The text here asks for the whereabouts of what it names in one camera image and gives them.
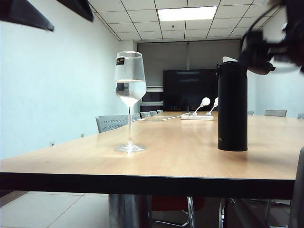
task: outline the floor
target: floor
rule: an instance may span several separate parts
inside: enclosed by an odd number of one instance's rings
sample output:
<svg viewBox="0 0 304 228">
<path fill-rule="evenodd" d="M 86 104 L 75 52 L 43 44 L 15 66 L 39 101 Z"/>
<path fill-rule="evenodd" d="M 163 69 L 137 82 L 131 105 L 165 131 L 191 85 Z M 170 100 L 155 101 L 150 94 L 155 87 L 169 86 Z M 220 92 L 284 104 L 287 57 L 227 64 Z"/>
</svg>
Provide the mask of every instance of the floor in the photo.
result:
<svg viewBox="0 0 304 228">
<path fill-rule="evenodd" d="M 196 211 L 198 228 L 217 228 L 219 198 L 206 198 L 205 207 Z M 258 205 L 254 208 L 263 211 Z M 228 227 L 242 228 L 233 207 L 229 207 Z M 280 215 L 280 222 L 288 221 L 285 210 L 273 210 Z M 108 228 L 108 195 L 64 192 L 27 192 L 0 208 L 1 228 Z M 186 216 L 179 211 L 153 212 L 152 217 L 175 222 L 184 222 Z M 171 226 L 153 224 L 152 228 Z"/>
</svg>

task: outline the conference table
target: conference table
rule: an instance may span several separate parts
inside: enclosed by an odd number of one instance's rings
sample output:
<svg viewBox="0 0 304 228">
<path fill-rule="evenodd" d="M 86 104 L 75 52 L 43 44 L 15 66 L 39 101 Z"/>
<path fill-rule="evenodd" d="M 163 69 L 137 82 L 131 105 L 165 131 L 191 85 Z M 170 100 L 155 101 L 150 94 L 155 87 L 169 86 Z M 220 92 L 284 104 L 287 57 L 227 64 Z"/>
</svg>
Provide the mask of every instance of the conference table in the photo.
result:
<svg viewBox="0 0 304 228">
<path fill-rule="evenodd" d="M 123 126 L 3 159 L 0 188 L 291 199 L 304 120 L 249 115 L 248 151 L 231 152 L 217 148 L 217 112 L 214 121 L 153 121 L 178 115 L 164 112 L 133 123 L 135 143 L 147 148 L 143 152 L 114 151 L 127 140 Z"/>
</svg>

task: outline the black screen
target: black screen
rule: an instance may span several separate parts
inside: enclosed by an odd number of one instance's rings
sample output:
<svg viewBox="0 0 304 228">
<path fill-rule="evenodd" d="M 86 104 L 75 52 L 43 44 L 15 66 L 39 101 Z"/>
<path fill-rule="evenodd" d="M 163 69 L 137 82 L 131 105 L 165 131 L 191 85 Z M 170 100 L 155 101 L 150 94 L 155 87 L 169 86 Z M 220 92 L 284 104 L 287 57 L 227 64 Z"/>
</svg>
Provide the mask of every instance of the black screen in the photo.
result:
<svg viewBox="0 0 304 228">
<path fill-rule="evenodd" d="M 198 107 L 204 97 L 210 98 L 206 108 L 211 108 L 218 97 L 215 69 L 163 71 L 164 106 Z"/>
</svg>

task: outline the fluorescent light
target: fluorescent light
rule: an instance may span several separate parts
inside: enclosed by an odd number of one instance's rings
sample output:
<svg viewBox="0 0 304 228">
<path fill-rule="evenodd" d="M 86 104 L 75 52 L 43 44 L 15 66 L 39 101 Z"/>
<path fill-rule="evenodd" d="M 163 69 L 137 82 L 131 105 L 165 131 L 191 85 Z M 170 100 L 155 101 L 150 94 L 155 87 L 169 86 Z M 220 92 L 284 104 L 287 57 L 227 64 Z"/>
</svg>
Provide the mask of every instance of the fluorescent light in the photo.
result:
<svg viewBox="0 0 304 228">
<path fill-rule="evenodd" d="M 160 21 L 174 20 L 204 20 L 212 19 L 217 10 L 217 6 L 194 7 L 194 8 L 176 8 L 176 9 L 159 9 L 158 15 Z"/>
</svg>

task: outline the glass stem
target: glass stem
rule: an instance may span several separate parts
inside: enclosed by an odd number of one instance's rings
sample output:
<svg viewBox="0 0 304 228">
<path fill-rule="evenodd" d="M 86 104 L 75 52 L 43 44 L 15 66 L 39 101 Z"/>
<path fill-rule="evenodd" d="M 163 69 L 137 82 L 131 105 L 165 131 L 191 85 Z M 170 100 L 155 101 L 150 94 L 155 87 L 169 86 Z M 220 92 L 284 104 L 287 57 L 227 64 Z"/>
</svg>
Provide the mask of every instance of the glass stem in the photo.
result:
<svg viewBox="0 0 304 228">
<path fill-rule="evenodd" d="M 132 107 L 129 107 L 129 143 L 133 144 L 132 139 L 132 114 L 131 114 Z"/>
</svg>

